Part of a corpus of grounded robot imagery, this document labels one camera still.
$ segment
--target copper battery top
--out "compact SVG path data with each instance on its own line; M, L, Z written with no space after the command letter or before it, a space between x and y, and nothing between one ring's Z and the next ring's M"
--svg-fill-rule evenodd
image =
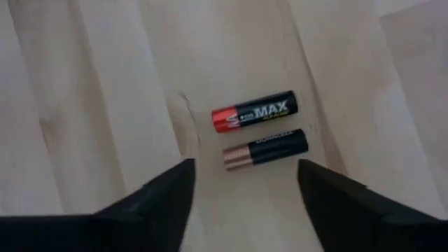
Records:
M235 146L223 152L224 168L233 170L253 165L251 151L247 144Z

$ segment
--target battery label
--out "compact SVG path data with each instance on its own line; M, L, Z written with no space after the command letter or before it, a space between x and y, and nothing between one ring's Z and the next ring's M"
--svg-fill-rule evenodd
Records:
M275 134L275 135L272 135L272 136L265 137L264 139L257 140L255 143L256 144L261 144L261 143L264 143L266 141L271 141L271 140L278 139L278 138L281 138L281 137L289 136L290 134L293 134L293 133L294 132L291 131L291 132L284 132L284 133L281 133L281 134Z
M288 115L289 109L286 106L288 100L277 102L274 104L264 105L258 108L254 108L252 112L239 116L239 120L242 123L250 122L252 120L270 120L279 116Z
M212 120L216 131L226 132L297 112L294 92L287 91L215 110L212 112Z

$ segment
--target red battery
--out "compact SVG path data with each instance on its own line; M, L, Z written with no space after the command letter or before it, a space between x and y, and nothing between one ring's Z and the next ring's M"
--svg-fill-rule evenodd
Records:
M211 117L217 132L227 132L297 112L298 105L294 92L287 91L216 109L211 112Z

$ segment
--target black and copper battery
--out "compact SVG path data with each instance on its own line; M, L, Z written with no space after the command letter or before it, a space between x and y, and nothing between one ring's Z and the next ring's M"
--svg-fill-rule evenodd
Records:
M224 150L224 168L230 171L307 151L308 143L305 133L301 129L297 129Z
M211 112L217 132L227 132L298 112L293 91L273 94L243 104L216 109Z

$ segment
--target wooden floor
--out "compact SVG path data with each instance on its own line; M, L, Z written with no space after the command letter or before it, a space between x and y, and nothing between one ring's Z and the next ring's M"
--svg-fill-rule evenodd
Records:
M0 214L98 211L193 157L183 251L322 251L295 181L309 158L446 218L447 7L0 0ZM215 132L212 109L285 90L297 115ZM224 170L224 148L297 128L308 153Z

